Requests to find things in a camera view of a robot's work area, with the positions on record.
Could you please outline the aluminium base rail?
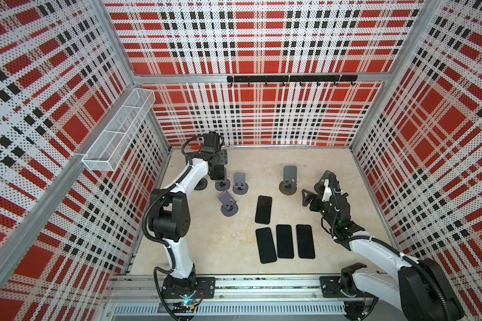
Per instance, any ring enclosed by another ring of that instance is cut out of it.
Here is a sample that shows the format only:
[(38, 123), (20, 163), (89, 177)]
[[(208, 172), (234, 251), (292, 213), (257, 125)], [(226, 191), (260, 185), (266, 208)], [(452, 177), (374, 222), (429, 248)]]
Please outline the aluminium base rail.
[[(339, 316), (370, 309), (373, 295), (341, 293), (337, 274), (205, 275), (206, 295), (195, 294), (199, 304), (182, 318), (243, 316)], [(168, 320), (149, 275), (115, 276), (100, 305), (99, 320)]]

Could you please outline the black phone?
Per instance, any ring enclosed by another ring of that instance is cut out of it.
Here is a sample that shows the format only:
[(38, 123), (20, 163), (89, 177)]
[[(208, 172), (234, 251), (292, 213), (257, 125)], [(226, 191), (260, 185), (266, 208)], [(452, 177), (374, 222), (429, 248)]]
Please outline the black phone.
[(279, 224), (276, 226), (277, 256), (282, 259), (294, 258), (293, 234), (290, 225)]
[(268, 225), (270, 223), (273, 198), (260, 195), (257, 200), (257, 209), (255, 214), (255, 222), (258, 224)]
[(296, 232), (299, 257), (301, 259), (315, 259), (312, 227), (310, 225), (298, 224)]
[(258, 254), (262, 264), (277, 261), (277, 253), (274, 246), (271, 228), (265, 227), (256, 230)]

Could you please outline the black hook rail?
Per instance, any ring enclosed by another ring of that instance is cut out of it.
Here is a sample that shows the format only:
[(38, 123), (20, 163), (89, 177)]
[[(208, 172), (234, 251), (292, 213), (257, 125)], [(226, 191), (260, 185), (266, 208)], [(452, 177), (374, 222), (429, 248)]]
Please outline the black hook rail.
[(310, 82), (310, 83), (332, 83), (337, 85), (340, 82), (347, 82), (354, 84), (358, 79), (358, 75), (280, 75), (280, 76), (227, 76), (226, 81), (229, 84), (255, 84), (255, 83), (292, 83), (297, 82), (300, 84)]

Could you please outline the front grey phone stand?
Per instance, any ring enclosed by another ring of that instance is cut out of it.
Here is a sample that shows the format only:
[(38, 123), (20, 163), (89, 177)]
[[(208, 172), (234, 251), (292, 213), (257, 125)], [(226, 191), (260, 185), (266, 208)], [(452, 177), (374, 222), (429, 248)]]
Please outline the front grey phone stand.
[(223, 191), (218, 200), (221, 202), (220, 211), (225, 217), (232, 217), (238, 213), (237, 202), (228, 191)]

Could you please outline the stand far left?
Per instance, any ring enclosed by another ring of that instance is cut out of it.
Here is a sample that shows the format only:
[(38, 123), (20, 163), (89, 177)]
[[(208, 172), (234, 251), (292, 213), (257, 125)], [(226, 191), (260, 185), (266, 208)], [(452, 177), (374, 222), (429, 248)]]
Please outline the stand far left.
[(197, 185), (194, 187), (195, 191), (203, 191), (206, 189), (208, 185), (208, 180), (205, 178), (202, 178), (198, 181)]

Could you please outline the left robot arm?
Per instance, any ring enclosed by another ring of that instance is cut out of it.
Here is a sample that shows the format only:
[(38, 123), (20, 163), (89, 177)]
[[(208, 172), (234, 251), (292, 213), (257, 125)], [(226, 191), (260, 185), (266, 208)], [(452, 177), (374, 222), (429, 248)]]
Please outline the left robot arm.
[(198, 289), (186, 239), (191, 226), (188, 198), (198, 185), (206, 182), (205, 177), (225, 178), (228, 159), (223, 145), (223, 136), (214, 131), (187, 140), (181, 148), (184, 168), (166, 187), (152, 190), (141, 219), (144, 237), (162, 245), (167, 256), (169, 267), (155, 268), (166, 275), (164, 290), (182, 298), (191, 298)]

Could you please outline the brown base phone stand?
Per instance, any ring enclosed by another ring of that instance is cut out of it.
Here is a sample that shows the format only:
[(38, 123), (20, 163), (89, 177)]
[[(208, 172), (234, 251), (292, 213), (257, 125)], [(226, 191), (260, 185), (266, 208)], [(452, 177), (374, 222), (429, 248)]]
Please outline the brown base phone stand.
[(284, 195), (293, 195), (297, 191), (297, 167), (287, 165), (283, 169), (283, 180), (280, 182), (279, 191)]

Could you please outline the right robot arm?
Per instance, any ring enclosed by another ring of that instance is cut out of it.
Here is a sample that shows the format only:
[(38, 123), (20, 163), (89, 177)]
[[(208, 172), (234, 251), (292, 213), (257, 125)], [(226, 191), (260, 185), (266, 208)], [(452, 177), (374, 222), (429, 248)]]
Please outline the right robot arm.
[(371, 294), (400, 310), (407, 320), (460, 320), (465, 312), (442, 267), (432, 259), (418, 259), (370, 235), (352, 221), (348, 194), (336, 175), (325, 171), (313, 191), (302, 190), (302, 204), (321, 215), (333, 241), (382, 269), (363, 263), (345, 267), (340, 292)]

